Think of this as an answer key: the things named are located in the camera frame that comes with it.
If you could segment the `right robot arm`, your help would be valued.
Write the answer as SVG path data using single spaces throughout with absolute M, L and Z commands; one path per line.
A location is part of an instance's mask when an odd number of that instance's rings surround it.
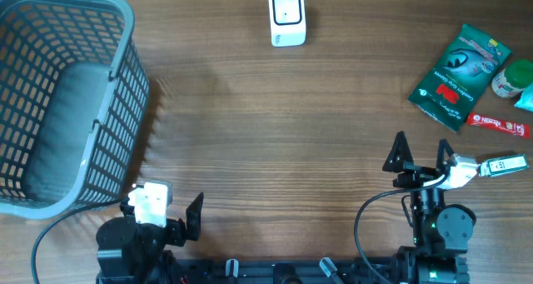
M 412 247 L 400 247 L 386 270 L 390 283 L 467 283 L 468 241 L 476 224 L 474 212 L 446 204 L 445 192 L 465 186 L 478 174 L 474 158 L 454 152 L 447 140 L 439 142 L 436 165 L 417 166 L 406 135 L 398 132 L 382 167 L 393 172 L 393 186 L 410 198 L 403 207 L 413 231 Z

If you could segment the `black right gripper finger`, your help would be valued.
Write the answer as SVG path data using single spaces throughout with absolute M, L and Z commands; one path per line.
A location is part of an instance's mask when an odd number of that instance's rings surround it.
M 451 157 L 455 152 L 451 148 L 451 145 L 446 139 L 439 141 L 437 157 L 436 157 L 436 170 L 438 172 L 445 172 L 447 166 L 447 159 Z
M 406 134 L 399 131 L 396 134 L 391 151 L 386 158 L 382 171 L 383 172 L 406 172 L 414 169 L 414 159 L 411 155 Z

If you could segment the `green 3M gloves package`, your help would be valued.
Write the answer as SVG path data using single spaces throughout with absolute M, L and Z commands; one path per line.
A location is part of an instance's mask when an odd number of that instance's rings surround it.
M 464 24 L 408 101 L 458 132 L 511 54 L 510 48 L 490 34 Z

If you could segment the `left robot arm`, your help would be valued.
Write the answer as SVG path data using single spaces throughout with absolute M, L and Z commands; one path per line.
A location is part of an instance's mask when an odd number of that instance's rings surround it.
M 176 283 L 190 281 L 172 251 L 198 241 L 204 194 L 199 193 L 186 209 L 186 220 L 167 219 L 164 227 L 140 224 L 127 199 L 120 201 L 123 215 L 105 222 L 97 231 L 97 283 Z

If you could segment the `teal wet wipes pack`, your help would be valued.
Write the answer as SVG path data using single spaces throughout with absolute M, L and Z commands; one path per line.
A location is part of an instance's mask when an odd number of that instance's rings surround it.
M 521 93 L 520 99 L 515 103 L 514 107 L 533 112 L 533 84 Z

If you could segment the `red Nescafe stick sachet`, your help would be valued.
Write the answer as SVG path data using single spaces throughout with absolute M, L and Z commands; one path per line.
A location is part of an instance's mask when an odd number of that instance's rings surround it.
M 466 123 L 470 126 L 483 127 L 498 132 L 508 133 L 513 136 L 531 138 L 531 128 L 524 123 L 497 119 L 474 112 L 469 114 Z

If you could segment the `green white gum pack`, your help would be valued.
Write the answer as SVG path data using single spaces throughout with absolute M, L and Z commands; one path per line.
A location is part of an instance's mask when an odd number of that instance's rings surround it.
M 481 177 L 498 177 L 513 172 L 523 171 L 528 168 L 529 164 L 526 156 L 524 154 L 517 154 L 484 161 L 480 165 L 479 174 Z

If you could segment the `green lid jar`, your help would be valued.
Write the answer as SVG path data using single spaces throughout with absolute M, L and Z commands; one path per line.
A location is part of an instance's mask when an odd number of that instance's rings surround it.
M 500 71 L 492 80 L 491 88 L 496 96 L 515 97 L 532 84 L 532 61 L 520 59 Z

